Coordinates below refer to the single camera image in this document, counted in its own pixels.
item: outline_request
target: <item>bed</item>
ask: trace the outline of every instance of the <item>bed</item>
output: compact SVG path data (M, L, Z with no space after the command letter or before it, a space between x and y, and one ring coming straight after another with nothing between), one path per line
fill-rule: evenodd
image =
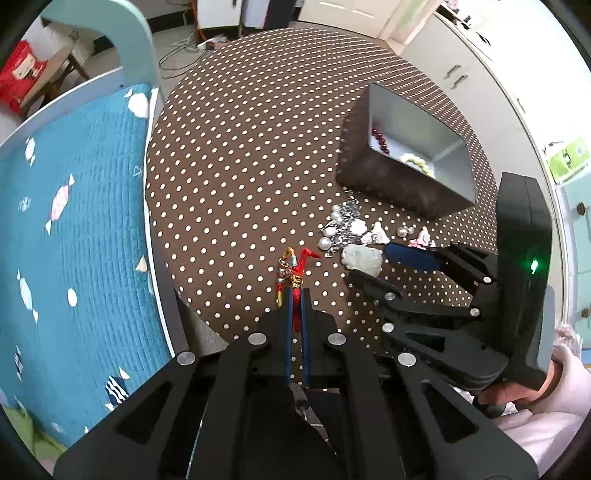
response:
M144 198L161 102L146 20L124 0L43 17L104 33L123 65L0 145L0 400L70 446L187 344Z

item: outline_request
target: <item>white door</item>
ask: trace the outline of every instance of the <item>white door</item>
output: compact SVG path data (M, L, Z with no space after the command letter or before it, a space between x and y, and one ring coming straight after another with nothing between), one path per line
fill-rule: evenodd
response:
M298 20L375 38L399 3L399 0L306 0Z

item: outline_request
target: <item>human hand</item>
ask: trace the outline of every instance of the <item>human hand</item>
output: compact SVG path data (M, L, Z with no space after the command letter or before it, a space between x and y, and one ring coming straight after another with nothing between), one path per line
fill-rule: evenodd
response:
M476 393L476 396L481 405L500 405L515 401L532 403L550 395L556 388L561 374L562 366L552 360L546 381L539 390L532 390L515 382L502 382L485 388Z

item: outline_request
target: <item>blue quilt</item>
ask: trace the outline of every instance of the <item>blue quilt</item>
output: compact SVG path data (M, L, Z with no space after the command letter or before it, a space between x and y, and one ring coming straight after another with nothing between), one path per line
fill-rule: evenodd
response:
M0 150L0 399L66 446L170 360L145 239L149 96L126 88Z

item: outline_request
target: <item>brown polka dot tablecloth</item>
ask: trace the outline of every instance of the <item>brown polka dot tablecloth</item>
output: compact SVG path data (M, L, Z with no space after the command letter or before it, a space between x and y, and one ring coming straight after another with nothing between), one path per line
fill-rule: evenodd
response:
M256 329L260 315L275 308L279 257L286 247L296 254L303 246L317 250L331 205L348 198L335 182L340 129L370 82L420 105L465 139L478 205L429 222L355 194L361 219L370 228L379 220L396 241L402 241L398 227L415 226L415 238L425 225L438 246L457 241L496 251L491 168L469 124L428 77L346 34L288 28L249 35L207 57L174 88L147 160L154 241L180 297L226 340ZM381 277L419 301L470 301L439 273L384 263ZM338 256L309 259L304 286L314 308L377 347L379 312L349 288Z

